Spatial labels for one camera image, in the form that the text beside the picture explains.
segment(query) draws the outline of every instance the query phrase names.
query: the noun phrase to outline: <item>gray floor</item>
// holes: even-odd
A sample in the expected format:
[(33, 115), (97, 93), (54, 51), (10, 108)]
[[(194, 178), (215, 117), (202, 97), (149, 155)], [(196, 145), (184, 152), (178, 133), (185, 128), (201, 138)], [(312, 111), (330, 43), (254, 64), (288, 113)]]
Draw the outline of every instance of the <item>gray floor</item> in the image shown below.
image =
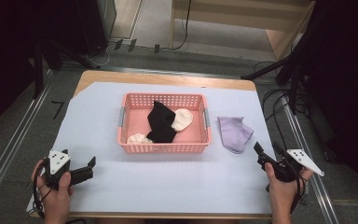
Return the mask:
[[(162, 51), (155, 54), (152, 49), (137, 48), (128, 52), (128, 47), (123, 46), (119, 50), (110, 51), (112, 60), (102, 67), (103, 70), (114, 70), (118, 67), (150, 69), (161, 71), (178, 71), (191, 73), (191, 76), (239, 78), (241, 75), (251, 74), (257, 61), (232, 59), (219, 56), (207, 56), (185, 52)], [(103, 61), (105, 58), (93, 58), (95, 61)], [(25, 211), (31, 197), (31, 188), (26, 188), (34, 163), (48, 155), (48, 151), (54, 143), (57, 131), (64, 117), (65, 108), (56, 119), (57, 105), (51, 101), (65, 102), (65, 106), (71, 99), (81, 73), (84, 71), (76, 63), (65, 61), (61, 71), (52, 72), (50, 89), (39, 112), (36, 114), (27, 134), (19, 145), (17, 154), (8, 167), (2, 182), (0, 183), (0, 223), (40, 223), (40, 219), (29, 217)], [(260, 99), (264, 93), (276, 89), (273, 82), (275, 73), (271, 72), (264, 77), (255, 80)], [(16, 103), (0, 118), (0, 155), (4, 151), (11, 135), (20, 123), (22, 115), (32, 102), (33, 86), (30, 86), (19, 97)], [(266, 103), (266, 116), (272, 112), (275, 99), (269, 99)], [(306, 135), (312, 156), (316, 163), (325, 171), (323, 182), (337, 213), (337, 219), (341, 223), (358, 223), (358, 176), (346, 165), (330, 164), (324, 160), (321, 143), (312, 130), (310, 121), (298, 115), (301, 127)], [(278, 114), (278, 121), (284, 132), (286, 144), (296, 147), (297, 143), (292, 129), (283, 112)], [(276, 125), (272, 119), (267, 122), (271, 140), (282, 141)], [(324, 220), (324, 214), (315, 196), (313, 187), (310, 194), (298, 205), (293, 214), (295, 223), (331, 223)], [(268, 223), (267, 220), (246, 220), (243, 223)]]

